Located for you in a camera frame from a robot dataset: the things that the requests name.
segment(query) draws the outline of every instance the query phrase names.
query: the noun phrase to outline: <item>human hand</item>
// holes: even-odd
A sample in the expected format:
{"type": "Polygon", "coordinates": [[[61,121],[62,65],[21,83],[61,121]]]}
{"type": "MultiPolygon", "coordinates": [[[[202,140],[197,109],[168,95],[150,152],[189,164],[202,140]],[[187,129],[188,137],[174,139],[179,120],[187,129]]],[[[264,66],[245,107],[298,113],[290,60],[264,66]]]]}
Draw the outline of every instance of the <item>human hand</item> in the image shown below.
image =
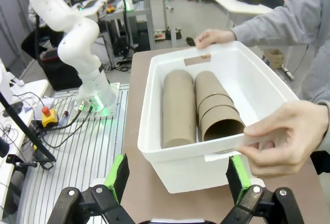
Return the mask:
{"type": "Polygon", "coordinates": [[[308,101],[285,103],[270,116],[246,127],[244,133],[260,137],[282,128],[286,130],[286,143],[274,147],[274,142],[269,141],[262,150],[253,145],[237,151],[248,157],[251,172],[257,177],[294,174],[321,143],[328,124],[326,106],[308,101]]]}
{"type": "Polygon", "coordinates": [[[227,43],[236,40],[231,30],[207,29],[195,39],[198,49],[204,49],[213,43],[227,43]]]}

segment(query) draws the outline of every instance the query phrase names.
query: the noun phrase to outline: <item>gray jacket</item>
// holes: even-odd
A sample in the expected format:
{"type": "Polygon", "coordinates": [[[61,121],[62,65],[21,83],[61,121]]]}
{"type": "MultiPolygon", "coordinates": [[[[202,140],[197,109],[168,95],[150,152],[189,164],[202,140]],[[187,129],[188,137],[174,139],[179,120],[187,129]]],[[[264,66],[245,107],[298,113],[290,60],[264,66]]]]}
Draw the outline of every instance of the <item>gray jacket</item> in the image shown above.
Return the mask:
{"type": "MultiPolygon", "coordinates": [[[[315,59],[302,82],[299,98],[326,104],[330,109],[330,0],[286,0],[283,7],[232,31],[247,46],[314,43],[315,59]]],[[[320,149],[330,153],[330,128],[320,149]]]]}

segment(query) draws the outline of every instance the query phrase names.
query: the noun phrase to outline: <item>metal slatted platform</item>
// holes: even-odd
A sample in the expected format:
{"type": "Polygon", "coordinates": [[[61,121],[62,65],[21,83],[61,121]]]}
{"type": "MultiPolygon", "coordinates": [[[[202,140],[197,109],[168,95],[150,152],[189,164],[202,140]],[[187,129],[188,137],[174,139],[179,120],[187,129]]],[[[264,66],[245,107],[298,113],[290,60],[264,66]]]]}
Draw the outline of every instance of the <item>metal slatted platform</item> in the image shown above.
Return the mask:
{"type": "MultiPolygon", "coordinates": [[[[117,115],[114,118],[89,118],[88,121],[59,149],[50,148],[57,163],[49,170],[29,168],[25,178],[17,223],[47,223],[53,206],[63,188],[86,190],[96,178],[106,177],[116,155],[122,152],[129,85],[119,89],[117,115]]],[[[58,115],[73,108],[76,91],[55,94],[58,115]]],[[[52,146],[60,144],[72,133],[80,119],[64,131],[49,132],[45,140],[52,146]]],[[[88,223],[105,223],[93,217],[88,223]]]]}

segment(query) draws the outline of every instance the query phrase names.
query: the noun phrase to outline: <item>bolt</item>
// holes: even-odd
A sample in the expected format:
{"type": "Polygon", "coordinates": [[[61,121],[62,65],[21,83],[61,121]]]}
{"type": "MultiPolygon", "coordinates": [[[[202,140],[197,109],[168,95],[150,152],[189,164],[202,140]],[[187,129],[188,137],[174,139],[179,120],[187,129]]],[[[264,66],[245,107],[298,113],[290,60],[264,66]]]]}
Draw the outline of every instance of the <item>bolt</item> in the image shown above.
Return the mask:
{"type": "Polygon", "coordinates": [[[259,193],[260,192],[260,188],[258,186],[254,186],[253,187],[253,192],[254,193],[259,193]]]}
{"type": "Polygon", "coordinates": [[[285,189],[281,189],[281,190],[279,191],[279,194],[280,194],[281,196],[285,196],[285,195],[287,194],[287,192],[286,192],[285,189]]]}

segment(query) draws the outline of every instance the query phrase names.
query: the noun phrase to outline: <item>cardboard tube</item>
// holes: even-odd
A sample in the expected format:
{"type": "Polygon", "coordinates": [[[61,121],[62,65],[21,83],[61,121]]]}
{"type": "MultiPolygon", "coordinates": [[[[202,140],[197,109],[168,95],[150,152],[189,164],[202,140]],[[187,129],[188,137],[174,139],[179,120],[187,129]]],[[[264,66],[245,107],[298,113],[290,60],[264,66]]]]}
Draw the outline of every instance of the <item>cardboard tube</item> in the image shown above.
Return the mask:
{"type": "Polygon", "coordinates": [[[196,101],[193,79],[184,73],[169,73],[164,80],[162,98],[162,147],[196,142],[196,101]]]}
{"type": "Polygon", "coordinates": [[[197,109],[199,109],[201,102],[209,96],[221,94],[230,98],[226,90],[218,81],[217,77],[210,71],[203,71],[196,76],[195,90],[197,109]]]}
{"type": "Polygon", "coordinates": [[[202,140],[213,140],[243,133],[244,123],[237,111],[229,106],[209,110],[201,120],[202,140]]]}
{"type": "Polygon", "coordinates": [[[205,113],[207,113],[210,109],[217,106],[229,106],[235,109],[237,113],[239,113],[238,110],[235,108],[233,101],[230,98],[221,94],[212,95],[205,98],[200,104],[200,107],[198,109],[200,125],[201,125],[201,120],[205,115],[205,113]]]}

